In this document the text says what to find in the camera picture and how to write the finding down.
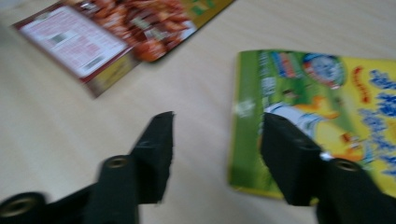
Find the white label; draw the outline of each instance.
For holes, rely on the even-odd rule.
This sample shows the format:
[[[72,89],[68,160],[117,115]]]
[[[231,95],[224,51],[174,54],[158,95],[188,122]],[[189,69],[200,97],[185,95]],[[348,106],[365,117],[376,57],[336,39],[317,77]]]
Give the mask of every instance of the white label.
[[[70,7],[59,7],[21,31],[78,77],[86,77],[126,49],[126,43]]]

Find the wooden table surface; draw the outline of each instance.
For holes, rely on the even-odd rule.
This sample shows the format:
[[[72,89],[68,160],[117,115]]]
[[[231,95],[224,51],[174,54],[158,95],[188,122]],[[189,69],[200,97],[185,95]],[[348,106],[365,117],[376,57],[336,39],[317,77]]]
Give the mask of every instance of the wooden table surface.
[[[10,24],[54,0],[0,12],[0,200],[55,201],[126,154],[150,118],[175,111],[175,157],[160,206],[141,223],[316,223],[314,209],[237,192],[227,183],[235,58],[293,49],[396,59],[394,0],[239,0],[159,63],[142,63],[97,99]]]

